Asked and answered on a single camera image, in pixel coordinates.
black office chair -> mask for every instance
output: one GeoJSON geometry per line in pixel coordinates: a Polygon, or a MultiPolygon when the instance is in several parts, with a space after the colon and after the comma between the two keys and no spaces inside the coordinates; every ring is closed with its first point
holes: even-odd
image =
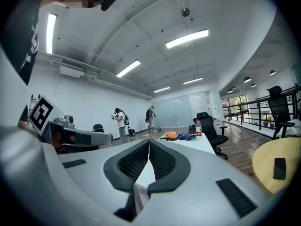
{"type": "Polygon", "coordinates": [[[96,124],[93,126],[93,131],[95,132],[104,132],[103,131],[103,126],[101,124],[96,124]]]}
{"type": "Polygon", "coordinates": [[[221,126],[220,128],[222,129],[222,135],[217,135],[213,125],[212,117],[208,115],[207,112],[198,113],[197,118],[193,119],[193,122],[195,124],[197,123],[197,119],[200,120],[202,125],[202,133],[206,135],[214,152],[217,155],[224,156],[225,160],[227,160],[228,159],[227,155],[221,153],[221,149],[218,147],[218,145],[225,143],[229,139],[228,137],[224,136],[224,129],[227,128],[227,126],[221,126]]]}
{"type": "Polygon", "coordinates": [[[277,139],[277,133],[283,127],[281,137],[285,137],[286,128],[293,127],[295,123],[288,122],[291,120],[290,112],[288,110],[287,99],[285,95],[282,95],[282,89],[280,86],[276,85],[270,89],[269,91],[270,99],[269,107],[273,114],[273,118],[275,121],[275,132],[273,135],[273,140],[277,139]]]}

white ceiling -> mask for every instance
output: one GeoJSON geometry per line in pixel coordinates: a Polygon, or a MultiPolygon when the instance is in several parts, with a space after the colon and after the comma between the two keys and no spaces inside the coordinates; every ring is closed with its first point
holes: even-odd
{"type": "MultiPolygon", "coordinates": [[[[181,7],[190,9],[185,19],[177,0],[117,0],[106,12],[100,6],[67,9],[50,5],[40,11],[37,63],[47,64],[47,18],[55,13],[54,54],[113,74],[139,59],[141,65],[124,78],[150,91],[198,77],[204,79],[197,83],[216,81],[221,66],[224,70],[230,66],[224,63],[225,57],[235,56],[247,30],[250,2],[179,0],[181,7]],[[208,37],[172,49],[165,46],[167,41],[203,29],[209,29],[208,37]]],[[[277,43],[277,36],[270,39],[277,43]]],[[[265,52],[273,53],[271,46],[265,52]]],[[[260,66],[256,61],[251,65],[260,66]]]]}
{"type": "Polygon", "coordinates": [[[228,90],[234,86],[234,93],[247,91],[254,83],[259,85],[270,78],[270,71],[277,73],[291,66],[300,56],[295,38],[280,11],[277,11],[272,26],[265,39],[253,54],[248,63],[228,86],[220,91],[221,96],[228,95],[228,90]],[[252,80],[244,83],[248,76],[252,80]]]}

white desk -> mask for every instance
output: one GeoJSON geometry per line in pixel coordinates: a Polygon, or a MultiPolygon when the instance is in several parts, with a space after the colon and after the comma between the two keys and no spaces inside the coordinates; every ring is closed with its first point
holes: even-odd
{"type": "MultiPolygon", "coordinates": [[[[215,152],[204,133],[202,133],[201,138],[197,138],[197,140],[195,141],[176,140],[176,141],[169,141],[169,142],[177,143],[186,147],[190,147],[196,150],[208,152],[215,155],[215,152]]],[[[148,160],[147,164],[145,165],[142,173],[140,174],[135,184],[139,187],[147,189],[149,184],[155,181],[156,179],[155,179],[154,169],[152,167],[150,160],[148,160]]]]}

orange bag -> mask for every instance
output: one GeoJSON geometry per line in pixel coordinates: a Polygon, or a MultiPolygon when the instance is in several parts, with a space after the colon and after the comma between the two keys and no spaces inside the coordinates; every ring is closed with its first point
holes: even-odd
{"type": "Polygon", "coordinates": [[[168,131],[165,133],[164,137],[161,140],[171,140],[175,141],[178,139],[178,134],[175,131],[168,131]]]}

smartphone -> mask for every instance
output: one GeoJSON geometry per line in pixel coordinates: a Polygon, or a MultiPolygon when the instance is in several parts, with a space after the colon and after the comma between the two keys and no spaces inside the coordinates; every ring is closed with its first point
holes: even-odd
{"type": "Polygon", "coordinates": [[[285,158],[275,158],[274,179],[284,180],[286,177],[285,158]]]}

